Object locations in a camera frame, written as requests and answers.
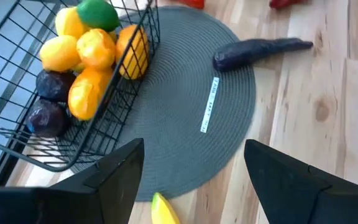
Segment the wooden floor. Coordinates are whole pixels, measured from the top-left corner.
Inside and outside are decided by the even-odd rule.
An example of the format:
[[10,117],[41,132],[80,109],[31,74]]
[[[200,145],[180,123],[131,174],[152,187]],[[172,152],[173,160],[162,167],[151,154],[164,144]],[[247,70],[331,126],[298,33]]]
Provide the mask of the wooden floor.
[[[244,139],[358,184],[358,0],[309,0],[279,12],[268,5],[269,0],[206,0],[204,10],[242,40],[300,37],[315,44],[255,65],[257,104]],[[182,223],[268,223],[243,147],[214,179],[171,200]],[[11,184],[50,185],[68,175],[29,174]],[[150,204],[136,203],[130,223],[151,223]]]

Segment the plum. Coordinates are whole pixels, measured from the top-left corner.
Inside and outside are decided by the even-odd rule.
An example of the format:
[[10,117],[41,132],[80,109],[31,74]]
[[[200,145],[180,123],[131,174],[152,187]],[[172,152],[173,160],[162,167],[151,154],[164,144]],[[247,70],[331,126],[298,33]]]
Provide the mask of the plum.
[[45,138],[63,134],[68,123],[68,116],[63,108],[55,102],[44,99],[34,103],[26,118],[26,126],[30,132]]
[[72,72],[53,72],[42,70],[36,81],[37,92],[42,98],[67,102],[68,91],[75,80]]

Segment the wire grid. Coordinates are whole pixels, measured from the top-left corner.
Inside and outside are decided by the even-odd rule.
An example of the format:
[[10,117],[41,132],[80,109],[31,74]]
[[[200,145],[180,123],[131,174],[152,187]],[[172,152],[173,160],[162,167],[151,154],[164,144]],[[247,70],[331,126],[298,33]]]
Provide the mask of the wire grid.
[[[50,171],[63,171],[74,164],[88,166],[95,160],[111,152],[115,147],[128,112],[131,110],[142,80],[123,79],[118,67],[114,70],[96,116],[91,121],[78,121],[66,103],[60,103],[69,114],[71,125],[64,136],[41,138],[29,132],[25,118],[29,108],[39,99],[35,80],[42,71],[38,52],[42,44],[57,36],[54,18],[63,7],[70,7],[69,1],[16,1],[0,25],[0,149]],[[135,61],[140,72],[144,63],[150,64],[160,42],[157,3],[154,0],[140,2],[108,1],[120,16],[119,31],[130,24],[146,31],[148,40],[143,37],[132,43],[126,52],[133,52],[148,41],[149,52],[142,62],[136,54]],[[121,62],[118,63],[128,73]]]

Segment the eggplant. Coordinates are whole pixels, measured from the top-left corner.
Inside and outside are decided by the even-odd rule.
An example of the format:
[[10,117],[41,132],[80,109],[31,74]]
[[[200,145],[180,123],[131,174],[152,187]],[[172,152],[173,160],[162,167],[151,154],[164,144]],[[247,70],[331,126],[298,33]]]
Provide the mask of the eggplant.
[[312,46],[312,42],[299,38],[244,40],[218,48],[213,57],[213,66],[220,72],[226,72],[251,65],[273,54],[310,49]]
[[63,108],[48,100],[36,101],[26,117],[26,126],[31,133],[40,137],[53,138],[62,135],[69,124]]
[[75,75],[72,72],[53,72],[42,70],[37,75],[35,85],[38,95],[42,98],[57,101],[67,102],[68,92],[75,80]]

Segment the gray placemat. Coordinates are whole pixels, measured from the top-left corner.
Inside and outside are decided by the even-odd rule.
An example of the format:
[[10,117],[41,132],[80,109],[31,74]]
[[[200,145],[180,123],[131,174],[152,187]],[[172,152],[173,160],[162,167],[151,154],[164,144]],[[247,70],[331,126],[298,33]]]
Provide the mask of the gray placemat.
[[[213,69],[214,51],[238,41],[224,24],[187,7],[160,7],[158,13],[160,47],[119,139],[119,146],[145,141],[137,201],[151,201],[155,192],[179,196],[214,177],[244,139],[255,106],[252,67]],[[214,77],[219,85],[202,133]]]

